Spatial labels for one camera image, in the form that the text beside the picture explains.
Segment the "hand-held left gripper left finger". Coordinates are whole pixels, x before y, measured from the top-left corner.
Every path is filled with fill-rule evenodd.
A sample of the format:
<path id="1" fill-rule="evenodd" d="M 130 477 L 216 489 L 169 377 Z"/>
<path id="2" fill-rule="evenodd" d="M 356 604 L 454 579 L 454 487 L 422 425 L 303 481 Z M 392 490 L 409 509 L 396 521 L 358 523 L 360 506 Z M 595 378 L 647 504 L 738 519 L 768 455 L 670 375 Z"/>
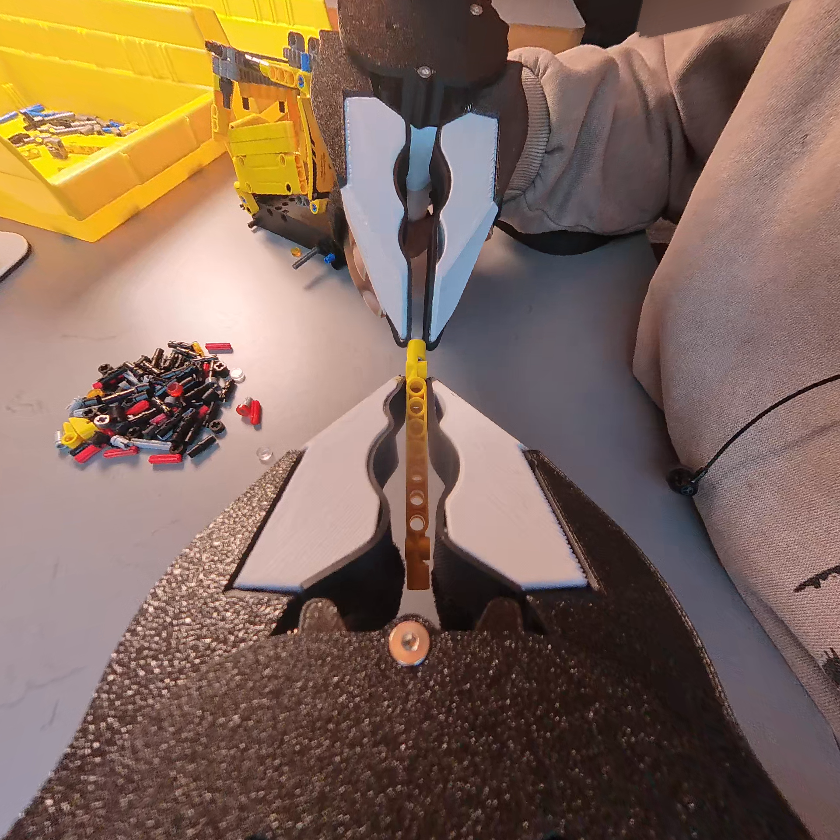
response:
<path id="1" fill-rule="evenodd" d="M 240 591 L 298 594 L 390 528 L 384 487 L 397 466 L 404 379 L 393 377 L 311 438 L 231 580 Z"/>

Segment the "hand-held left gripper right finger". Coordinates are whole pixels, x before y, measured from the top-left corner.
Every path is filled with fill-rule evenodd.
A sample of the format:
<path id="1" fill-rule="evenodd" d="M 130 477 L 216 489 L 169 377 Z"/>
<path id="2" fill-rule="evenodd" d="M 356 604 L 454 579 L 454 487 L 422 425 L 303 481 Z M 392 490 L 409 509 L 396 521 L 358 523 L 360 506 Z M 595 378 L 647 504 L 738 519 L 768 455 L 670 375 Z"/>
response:
<path id="1" fill-rule="evenodd" d="M 449 544 L 525 592 L 586 587 L 525 447 L 440 381 L 430 385 L 429 452 Z"/>

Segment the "person's beige sweatshirt torso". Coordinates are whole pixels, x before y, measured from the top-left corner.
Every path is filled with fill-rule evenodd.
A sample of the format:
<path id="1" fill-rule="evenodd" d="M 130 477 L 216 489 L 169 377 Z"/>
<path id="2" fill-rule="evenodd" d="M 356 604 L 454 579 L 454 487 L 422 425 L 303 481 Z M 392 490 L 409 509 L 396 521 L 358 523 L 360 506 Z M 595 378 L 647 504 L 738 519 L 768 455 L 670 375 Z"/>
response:
<path id="1" fill-rule="evenodd" d="M 712 25 L 677 73 L 701 168 L 648 289 L 635 373 L 700 466 L 838 373 L 838 4 Z M 701 480 L 715 550 L 838 733 L 838 382 L 758 421 Z"/>

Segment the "yellow toy robot model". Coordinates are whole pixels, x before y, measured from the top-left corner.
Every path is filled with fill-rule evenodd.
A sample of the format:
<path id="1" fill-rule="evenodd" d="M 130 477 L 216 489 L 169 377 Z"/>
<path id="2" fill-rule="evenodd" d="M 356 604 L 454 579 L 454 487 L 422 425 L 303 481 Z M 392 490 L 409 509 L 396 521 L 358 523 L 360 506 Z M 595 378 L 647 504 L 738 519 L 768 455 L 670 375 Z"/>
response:
<path id="1" fill-rule="evenodd" d="M 311 100 L 320 37 L 291 30 L 281 57 L 213 40 L 205 48 L 213 66 L 213 136 L 233 162 L 248 226 L 303 249 L 295 268 L 315 257 L 343 268 L 328 218 L 334 171 Z"/>

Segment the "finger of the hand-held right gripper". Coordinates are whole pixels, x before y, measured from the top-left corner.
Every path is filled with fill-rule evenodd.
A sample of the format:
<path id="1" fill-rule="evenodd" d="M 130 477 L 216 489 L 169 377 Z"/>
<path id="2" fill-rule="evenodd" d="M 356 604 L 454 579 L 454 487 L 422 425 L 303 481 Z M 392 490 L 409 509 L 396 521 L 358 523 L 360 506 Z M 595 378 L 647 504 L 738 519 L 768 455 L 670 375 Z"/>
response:
<path id="1" fill-rule="evenodd" d="M 406 146 L 406 124 L 373 96 L 346 97 L 343 124 L 343 210 L 381 309 L 394 328 L 396 341 L 405 344 L 410 294 L 400 231 L 406 210 L 396 189 L 395 167 Z"/>
<path id="2" fill-rule="evenodd" d="M 432 165 L 440 201 L 427 254 L 425 341 L 441 338 L 494 223 L 498 119 L 464 115 L 437 132 Z"/>

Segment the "heap of grey blue pieces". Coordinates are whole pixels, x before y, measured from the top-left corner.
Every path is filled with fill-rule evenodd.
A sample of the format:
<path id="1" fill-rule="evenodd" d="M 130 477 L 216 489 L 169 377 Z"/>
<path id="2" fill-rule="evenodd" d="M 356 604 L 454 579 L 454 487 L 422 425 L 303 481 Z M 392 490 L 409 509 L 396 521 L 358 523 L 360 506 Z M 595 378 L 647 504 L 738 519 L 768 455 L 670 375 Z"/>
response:
<path id="1" fill-rule="evenodd" d="M 95 154 L 140 128 L 137 122 L 47 110 L 40 103 L 1 117 L 2 137 L 29 161 L 67 161 L 72 155 Z"/>

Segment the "yellow perforated beam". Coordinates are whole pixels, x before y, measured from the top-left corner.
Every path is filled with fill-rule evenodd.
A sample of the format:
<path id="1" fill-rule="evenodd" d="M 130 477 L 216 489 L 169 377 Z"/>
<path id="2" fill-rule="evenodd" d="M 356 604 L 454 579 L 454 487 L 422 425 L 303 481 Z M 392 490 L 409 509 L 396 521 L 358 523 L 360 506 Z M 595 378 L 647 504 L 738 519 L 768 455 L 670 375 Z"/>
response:
<path id="1" fill-rule="evenodd" d="M 427 530 L 427 357 L 426 344 L 412 339 L 406 348 L 406 588 L 430 588 L 431 549 Z"/>

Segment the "white book stand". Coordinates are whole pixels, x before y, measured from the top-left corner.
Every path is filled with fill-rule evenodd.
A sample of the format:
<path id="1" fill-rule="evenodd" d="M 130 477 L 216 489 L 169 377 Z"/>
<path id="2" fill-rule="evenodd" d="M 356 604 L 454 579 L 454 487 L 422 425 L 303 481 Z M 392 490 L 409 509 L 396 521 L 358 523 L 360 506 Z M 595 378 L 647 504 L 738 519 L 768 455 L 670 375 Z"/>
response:
<path id="1" fill-rule="evenodd" d="M 4 281 L 25 263 L 32 248 L 25 236 L 8 231 L 0 233 L 0 248 L 0 279 Z"/>

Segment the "pile of small connector pins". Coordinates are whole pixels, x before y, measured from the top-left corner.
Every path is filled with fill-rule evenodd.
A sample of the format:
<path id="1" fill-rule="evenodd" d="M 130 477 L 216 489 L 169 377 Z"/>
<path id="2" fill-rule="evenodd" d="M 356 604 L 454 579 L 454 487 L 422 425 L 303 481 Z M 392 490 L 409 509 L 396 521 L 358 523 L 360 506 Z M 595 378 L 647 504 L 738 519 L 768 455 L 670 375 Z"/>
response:
<path id="1" fill-rule="evenodd" d="M 230 378 L 231 353 L 208 354 L 203 346 L 171 340 L 135 360 L 100 364 L 88 390 L 68 404 L 54 447 L 79 466 L 98 455 L 171 453 L 183 462 L 214 451 L 240 384 Z"/>

